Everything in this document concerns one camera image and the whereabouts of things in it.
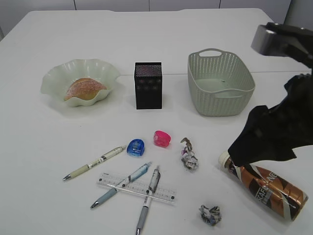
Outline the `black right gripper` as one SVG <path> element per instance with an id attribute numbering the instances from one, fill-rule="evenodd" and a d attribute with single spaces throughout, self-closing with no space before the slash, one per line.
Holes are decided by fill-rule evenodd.
<path id="1" fill-rule="evenodd" d="M 290 26 L 287 41 L 284 54 L 312 69 L 313 32 Z M 288 144 L 292 147 L 312 145 L 313 75 L 296 75 L 284 87 L 287 91 L 284 109 L 288 117 Z M 292 148 L 280 142 L 266 105 L 256 106 L 250 111 L 241 134 L 228 148 L 228 153 L 235 166 L 296 158 Z"/>

